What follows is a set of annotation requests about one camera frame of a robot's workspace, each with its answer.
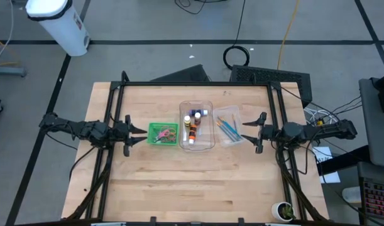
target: wooden table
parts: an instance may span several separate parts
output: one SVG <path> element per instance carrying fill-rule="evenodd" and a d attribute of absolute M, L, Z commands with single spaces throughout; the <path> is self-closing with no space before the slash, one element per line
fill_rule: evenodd
<path fill-rule="evenodd" d="M 103 121 L 110 83 L 95 83 L 85 119 Z M 283 87 L 299 95 L 296 83 Z M 277 118 L 282 126 L 277 94 Z M 305 124 L 299 99 L 283 90 L 288 121 Z M 179 103 L 184 100 L 210 100 L 214 108 L 237 105 L 242 122 L 255 121 L 261 112 L 272 123 L 265 87 L 176 87 L 126 86 L 120 119 L 126 114 L 136 127 L 147 130 L 150 122 L 178 122 Z M 243 134 L 257 136 L 257 127 L 243 126 Z M 90 149 L 81 141 L 77 158 Z M 69 216 L 90 189 L 96 162 L 94 151 L 74 169 L 63 208 Z M 305 168 L 304 149 L 296 150 L 298 169 Z M 324 217 L 326 203 L 312 154 L 309 172 L 300 175 L 303 192 Z M 293 202 L 296 204 L 292 189 Z M 100 194 L 96 195 L 93 216 L 97 215 Z M 216 135 L 216 145 L 208 152 L 186 153 L 179 146 L 152 146 L 146 142 L 131 148 L 130 157 L 123 156 L 123 144 L 114 150 L 105 221 L 148 222 L 156 216 L 159 222 L 274 222 L 271 206 L 284 201 L 280 169 L 275 150 L 264 141 L 263 154 L 255 154 L 248 141 L 223 148 Z"/>

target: scissors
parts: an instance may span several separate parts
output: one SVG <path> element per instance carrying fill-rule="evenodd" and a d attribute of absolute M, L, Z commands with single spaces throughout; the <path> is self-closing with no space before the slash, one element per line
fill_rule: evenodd
<path fill-rule="evenodd" d="M 154 139 L 154 143 L 161 141 L 162 143 L 167 143 L 170 141 L 175 141 L 177 137 L 177 131 L 174 128 L 169 128 L 168 126 L 163 126 L 160 129 L 157 137 Z"/>

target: paper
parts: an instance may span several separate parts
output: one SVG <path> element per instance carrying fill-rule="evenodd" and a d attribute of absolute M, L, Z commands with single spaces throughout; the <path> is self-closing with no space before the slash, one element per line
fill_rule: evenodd
<path fill-rule="evenodd" d="M 331 151 L 329 147 L 313 147 L 313 152 L 315 152 L 317 160 L 319 162 L 326 161 L 328 159 L 332 159 Z M 324 175 L 324 178 L 326 179 L 327 183 L 340 183 L 340 177 L 338 176 L 337 172 L 329 173 L 328 175 Z M 320 176 L 320 182 L 324 183 L 323 177 Z"/>

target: green tray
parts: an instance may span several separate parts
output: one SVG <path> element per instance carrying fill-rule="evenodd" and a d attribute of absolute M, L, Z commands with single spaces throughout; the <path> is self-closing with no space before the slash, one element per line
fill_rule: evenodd
<path fill-rule="evenodd" d="M 170 136 L 162 137 L 158 141 L 156 138 L 158 134 L 166 129 L 170 130 Z M 156 145 L 177 145 L 178 144 L 178 124 L 177 123 L 163 123 L 163 122 L 152 122 L 148 126 L 148 144 Z"/>

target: black keyboard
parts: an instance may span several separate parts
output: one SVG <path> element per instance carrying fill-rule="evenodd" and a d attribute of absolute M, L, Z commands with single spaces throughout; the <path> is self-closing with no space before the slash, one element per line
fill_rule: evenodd
<path fill-rule="evenodd" d="M 384 185 L 363 181 L 365 212 L 372 217 L 384 218 Z"/>

